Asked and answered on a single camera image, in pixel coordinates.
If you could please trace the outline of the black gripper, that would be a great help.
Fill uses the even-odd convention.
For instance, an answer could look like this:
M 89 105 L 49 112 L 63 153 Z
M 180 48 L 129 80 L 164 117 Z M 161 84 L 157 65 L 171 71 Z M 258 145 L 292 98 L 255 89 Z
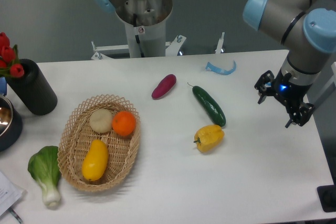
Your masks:
M 283 75 L 279 71 L 275 78 L 270 70 L 263 73 L 254 85 L 259 95 L 258 104 L 263 103 L 266 97 L 275 97 L 285 106 L 289 115 L 289 121 L 285 128 L 292 124 L 304 126 L 315 111 L 313 104 L 303 102 L 303 97 L 307 94 L 310 86 L 294 84 L 286 77 L 288 75 L 288 73 Z

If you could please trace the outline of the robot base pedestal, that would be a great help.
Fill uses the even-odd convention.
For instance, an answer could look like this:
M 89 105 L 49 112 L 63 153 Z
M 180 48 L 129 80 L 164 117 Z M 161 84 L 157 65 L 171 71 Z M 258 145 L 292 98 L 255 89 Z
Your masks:
M 172 0 L 94 0 L 123 22 L 132 58 L 165 56 L 166 21 Z

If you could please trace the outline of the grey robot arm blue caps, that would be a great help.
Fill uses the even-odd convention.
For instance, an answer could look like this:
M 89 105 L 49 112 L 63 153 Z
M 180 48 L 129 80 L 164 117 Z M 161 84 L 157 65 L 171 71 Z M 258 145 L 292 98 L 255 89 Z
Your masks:
M 315 106 L 304 102 L 335 52 L 335 11 L 312 9 L 317 0 L 248 0 L 243 20 L 288 49 L 277 74 L 263 73 L 255 84 L 259 102 L 273 97 L 289 115 L 288 125 L 305 125 Z

